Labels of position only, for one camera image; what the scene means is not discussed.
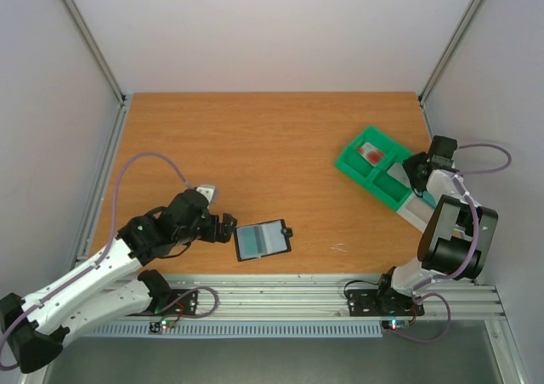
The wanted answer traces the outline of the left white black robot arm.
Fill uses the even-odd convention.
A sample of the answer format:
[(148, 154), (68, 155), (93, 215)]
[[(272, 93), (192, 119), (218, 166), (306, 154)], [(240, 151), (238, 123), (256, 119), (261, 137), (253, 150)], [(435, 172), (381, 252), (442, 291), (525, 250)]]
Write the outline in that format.
[(211, 214), (212, 186), (187, 189), (168, 206), (132, 218), (113, 240), (46, 287), (1, 300), (1, 345), (23, 374), (55, 360), (79, 336), (132, 314), (162, 316), (183, 302), (162, 275), (146, 265), (171, 258), (176, 246), (196, 241), (227, 243), (237, 220)]

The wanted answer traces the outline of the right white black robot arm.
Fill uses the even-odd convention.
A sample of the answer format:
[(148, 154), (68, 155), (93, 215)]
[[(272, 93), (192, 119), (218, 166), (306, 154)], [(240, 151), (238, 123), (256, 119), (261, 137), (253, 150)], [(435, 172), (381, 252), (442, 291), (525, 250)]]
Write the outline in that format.
[(429, 285), (477, 278), (485, 265), (499, 216), (468, 191), (462, 172), (455, 168), (454, 153), (459, 149), (455, 139), (435, 135), (428, 151), (402, 162), (416, 196), (429, 194), (435, 208), (416, 256), (378, 281), (374, 304), (384, 316), (419, 306), (419, 294)]

